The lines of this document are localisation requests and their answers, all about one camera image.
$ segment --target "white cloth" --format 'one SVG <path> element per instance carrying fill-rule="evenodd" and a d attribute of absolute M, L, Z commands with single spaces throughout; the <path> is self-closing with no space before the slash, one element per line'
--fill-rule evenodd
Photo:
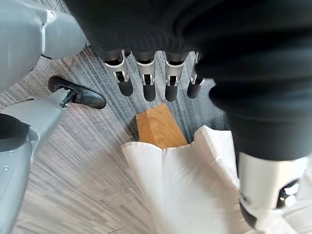
<path fill-rule="evenodd" d="M 122 146 L 160 234 L 255 234 L 238 203 L 232 134 L 203 126 L 194 142 L 160 148 L 142 142 Z M 301 182 L 299 202 L 267 234 L 312 233 L 312 166 Z"/>

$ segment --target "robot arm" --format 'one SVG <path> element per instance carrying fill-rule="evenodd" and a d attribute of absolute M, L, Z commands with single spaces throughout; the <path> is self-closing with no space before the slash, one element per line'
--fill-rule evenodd
<path fill-rule="evenodd" d="M 60 59 L 87 39 L 74 17 L 25 0 L 0 1 L 0 93 L 22 79 L 40 56 Z"/>

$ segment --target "gray carpet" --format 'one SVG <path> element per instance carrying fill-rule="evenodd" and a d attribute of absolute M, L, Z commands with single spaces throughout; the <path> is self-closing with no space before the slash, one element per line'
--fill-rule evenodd
<path fill-rule="evenodd" d="M 42 0 L 68 13 L 59 0 Z M 42 148 L 31 168 L 15 234 L 153 234 L 153 221 L 121 153 L 120 146 L 137 141 L 135 115 L 166 103 L 186 139 L 203 124 L 224 129 L 223 114 L 208 98 L 214 85 L 207 80 L 196 99 L 186 91 L 194 54 L 187 57 L 177 100 L 167 102 L 164 54 L 156 54 L 156 99 L 143 97 L 141 80 L 132 55 L 128 58 L 134 93 L 124 97 L 91 48 L 78 55 L 41 58 L 23 80 L 0 95 L 0 109 L 28 97 L 49 95 L 52 75 L 90 87 L 107 99 L 103 110 L 72 104 L 61 125 Z"/>

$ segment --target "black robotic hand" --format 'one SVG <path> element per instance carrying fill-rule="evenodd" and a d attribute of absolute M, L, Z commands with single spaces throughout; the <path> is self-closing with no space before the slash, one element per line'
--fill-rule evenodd
<path fill-rule="evenodd" d="M 65 2 L 112 69 L 123 63 L 122 50 L 141 64 L 151 64 L 162 50 L 170 66 L 198 51 L 197 75 L 214 78 L 210 98 L 232 129 L 246 221 L 261 229 L 268 213 L 295 202 L 312 152 L 312 1 Z M 130 95 L 127 74 L 115 78 Z M 167 81 L 173 95 L 177 80 L 178 73 Z"/>

